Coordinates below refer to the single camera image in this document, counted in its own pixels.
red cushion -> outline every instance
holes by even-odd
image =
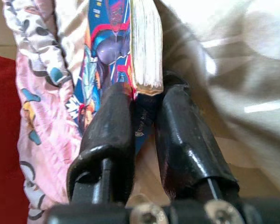
[[[0,57],[0,223],[27,222],[28,200],[19,166],[17,140],[20,100],[15,87],[15,61]]]

book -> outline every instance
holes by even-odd
[[[133,88],[136,151],[151,133],[162,85],[161,20],[153,0],[90,0],[84,57],[66,103],[83,135],[116,82]]]

black clamp jaw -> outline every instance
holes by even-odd
[[[239,186],[199,116],[188,84],[164,75],[155,120],[161,182],[171,198],[160,208],[125,208],[134,174],[132,89],[116,83],[86,129],[68,171],[69,205],[48,212],[48,224],[280,224],[280,199],[238,197]]]

comic book cover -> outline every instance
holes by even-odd
[[[101,96],[115,82],[132,82],[130,0],[90,0],[84,58],[67,110],[83,135],[100,108]],[[147,111],[136,110],[136,150],[151,128]]]

red fabric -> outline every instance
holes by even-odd
[[[15,87],[15,61],[0,57],[0,223],[27,223],[28,200],[16,148],[20,100]]]

